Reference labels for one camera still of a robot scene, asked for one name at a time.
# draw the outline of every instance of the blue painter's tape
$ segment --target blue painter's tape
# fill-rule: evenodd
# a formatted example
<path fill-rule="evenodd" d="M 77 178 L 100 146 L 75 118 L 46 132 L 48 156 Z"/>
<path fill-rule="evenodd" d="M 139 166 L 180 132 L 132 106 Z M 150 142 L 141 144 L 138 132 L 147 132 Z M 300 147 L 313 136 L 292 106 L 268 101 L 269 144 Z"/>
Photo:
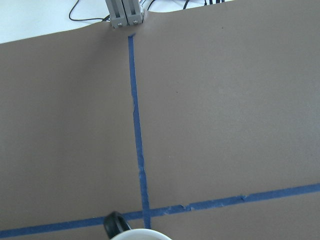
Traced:
<path fill-rule="evenodd" d="M 141 219 L 142 211 L 124 213 L 123 216 L 128 221 Z M 66 222 L 59 222 L 59 223 L 53 223 L 53 224 L 3 230 L 3 231 L 0 231 L 0 239 L 22 236 L 22 235 L 48 233 L 48 232 L 54 232 L 54 231 L 102 225 L 104 222 L 104 218 L 105 218 L 104 216 L 101 216 L 101 217 L 94 217 L 94 218 L 88 218 L 83 220 L 66 221 Z"/>
<path fill-rule="evenodd" d="M 226 197 L 226 198 L 221 198 L 216 200 L 194 202 L 194 203 L 190 203 L 187 206 L 173 205 L 173 206 L 155 208 L 155 209 L 149 210 L 149 216 L 160 217 L 163 215 L 180 214 L 180 213 L 187 213 L 187 212 L 197 211 L 197 210 L 221 208 L 221 207 L 226 207 L 231 205 L 285 198 L 285 197 L 298 196 L 302 194 L 310 194 L 310 193 L 317 193 L 317 192 L 320 192 L 320 183 L 285 188 L 285 189 L 274 190 L 274 191 L 253 193 L 250 195 L 239 195 L 239 196 Z M 127 213 L 123 213 L 122 215 L 128 221 L 142 219 L 144 217 L 142 211 L 127 212 Z M 0 239 L 22 236 L 22 235 L 39 234 L 39 233 L 47 233 L 47 232 L 53 232 L 53 231 L 102 225 L 103 221 L 104 221 L 104 217 L 95 217 L 95 218 L 89 218 L 89 219 L 77 220 L 77 221 L 66 221 L 66 222 L 60 222 L 60 223 L 54 223 L 54 224 L 3 230 L 3 231 L 0 231 Z"/>
<path fill-rule="evenodd" d="M 143 144 L 142 144 L 139 105 L 138 105 L 138 91 L 137 91 L 137 80 L 136 80 L 135 52 L 134 52 L 134 34 L 128 36 L 128 46 L 129 46 L 131 95 L 133 98 L 133 106 L 134 106 L 133 124 L 134 124 L 136 155 L 137 155 L 138 167 L 139 167 L 142 214 L 143 214 L 144 227 L 146 229 L 151 229 L 148 185 L 147 185 L 147 176 L 145 171 L 145 159 L 144 159 L 144 150 L 143 150 Z"/>
<path fill-rule="evenodd" d="M 189 205 L 186 205 L 186 206 L 174 205 L 174 206 L 156 208 L 156 209 L 150 210 L 150 215 L 151 217 L 159 217 L 163 215 L 180 214 L 180 213 L 186 213 L 186 212 L 204 210 L 204 209 L 215 209 L 215 208 L 221 208 L 221 207 L 226 207 L 231 205 L 285 198 L 290 196 L 316 193 L 316 192 L 320 192 L 320 183 L 285 188 L 280 190 L 259 192 L 259 193 L 254 193 L 250 195 L 239 195 L 239 196 L 232 196 L 232 197 L 226 197 L 226 198 L 209 200 L 209 201 L 200 201 L 200 202 L 190 203 Z"/>

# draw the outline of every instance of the brown cardboard surface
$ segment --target brown cardboard surface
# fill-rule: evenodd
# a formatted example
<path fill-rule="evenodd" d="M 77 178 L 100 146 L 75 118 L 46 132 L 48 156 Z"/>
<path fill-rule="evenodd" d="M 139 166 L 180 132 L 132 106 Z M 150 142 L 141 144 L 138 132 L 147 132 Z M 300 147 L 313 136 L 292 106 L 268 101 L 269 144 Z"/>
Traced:
<path fill-rule="evenodd" d="M 102 225 L 6 238 L 8 240 L 107 240 Z"/>
<path fill-rule="evenodd" d="M 236 0 L 147 14 L 135 66 L 152 208 L 319 182 L 319 12 Z"/>
<path fill-rule="evenodd" d="M 128 34 L 0 45 L 0 230 L 141 210 Z"/>
<path fill-rule="evenodd" d="M 130 28 L 102 22 L 1 44 L 0 229 L 141 210 L 128 61 L 132 33 L 152 208 L 318 183 L 319 11 L 312 0 L 237 0 L 147 12 L 143 24 Z M 240 224 L 241 209 L 252 208 L 245 210 L 250 217 L 254 206 L 275 204 L 301 206 L 293 216 L 310 223 L 306 233 L 319 223 L 316 215 L 314 221 L 303 215 L 318 198 L 307 196 L 164 216 L 153 227 L 185 238 L 192 220 L 182 231 L 169 219 L 195 215 L 194 222 L 204 217 L 213 226 L 218 220 L 211 213 L 236 209 L 230 218 Z M 257 218 L 271 218 L 267 207 Z M 257 220 L 259 231 L 243 236 L 270 236 L 264 229 L 270 221 L 263 223 Z M 43 236 L 77 238 L 83 231 L 98 239 L 98 229 Z M 201 234 L 210 239 L 213 232 Z"/>
<path fill-rule="evenodd" d="M 245 203 L 152 219 L 173 240 L 318 240 L 320 193 Z"/>

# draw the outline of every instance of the white surface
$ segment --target white surface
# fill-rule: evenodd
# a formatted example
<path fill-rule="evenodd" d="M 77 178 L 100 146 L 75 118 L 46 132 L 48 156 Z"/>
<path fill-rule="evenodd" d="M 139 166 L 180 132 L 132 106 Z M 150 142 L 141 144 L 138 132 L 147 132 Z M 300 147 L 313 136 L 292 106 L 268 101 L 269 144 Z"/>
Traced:
<path fill-rule="evenodd" d="M 150 2 L 151 0 L 146 0 L 143 7 L 147 8 Z M 68 15 L 75 3 L 76 0 L 0 0 L 0 43 L 77 29 L 100 21 L 71 21 Z M 184 0 L 155 0 L 149 10 L 178 11 L 184 4 Z M 191 0 L 187 8 L 203 4 L 204 0 Z M 105 0 L 80 0 L 71 17 L 105 18 L 108 14 Z"/>
<path fill-rule="evenodd" d="M 172 240 L 166 235 L 151 229 L 133 229 L 124 231 L 111 240 Z"/>

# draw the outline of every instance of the mug handle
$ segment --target mug handle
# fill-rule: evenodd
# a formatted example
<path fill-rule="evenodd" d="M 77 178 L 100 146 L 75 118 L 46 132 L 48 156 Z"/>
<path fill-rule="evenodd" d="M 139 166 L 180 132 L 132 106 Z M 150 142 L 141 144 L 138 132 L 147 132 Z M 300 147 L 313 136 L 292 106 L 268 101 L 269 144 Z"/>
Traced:
<path fill-rule="evenodd" d="M 117 211 L 113 211 L 104 218 L 103 226 L 110 239 L 124 231 L 131 230 L 127 220 Z"/>

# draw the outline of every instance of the black cable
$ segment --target black cable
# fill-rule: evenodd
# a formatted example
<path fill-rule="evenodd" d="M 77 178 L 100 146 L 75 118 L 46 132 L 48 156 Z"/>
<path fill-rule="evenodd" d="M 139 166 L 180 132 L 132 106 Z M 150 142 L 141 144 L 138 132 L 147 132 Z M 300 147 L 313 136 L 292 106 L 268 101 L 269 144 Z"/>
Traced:
<path fill-rule="evenodd" d="M 141 4 L 141 7 L 143 7 L 144 6 L 144 4 L 145 4 L 145 2 L 146 2 L 147 0 L 144 0 L 143 1 L 143 3 Z"/>
<path fill-rule="evenodd" d="M 147 11 L 150 9 L 151 4 L 153 4 L 154 2 L 155 2 L 155 0 L 152 0 L 152 2 L 150 2 L 149 6 L 148 6 L 148 8 L 147 8 Z"/>
<path fill-rule="evenodd" d="M 106 16 L 105 18 L 101 18 L 101 17 L 96 17 L 96 18 L 87 18 L 87 19 L 73 19 L 71 18 L 71 13 L 72 11 L 75 9 L 75 7 L 78 5 L 80 0 L 77 0 L 76 3 L 74 4 L 74 6 L 71 8 L 70 12 L 69 12 L 69 19 L 71 21 L 88 21 L 88 20 L 102 20 L 103 21 L 107 21 L 110 18 L 110 15 Z"/>
<path fill-rule="evenodd" d="M 187 8 L 188 3 L 189 3 L 189 0 L 185 0 L 185 4 L 184 4 L 184 6 L 183 6 L 183 9 L 186 9 L 186 8 Z"/>

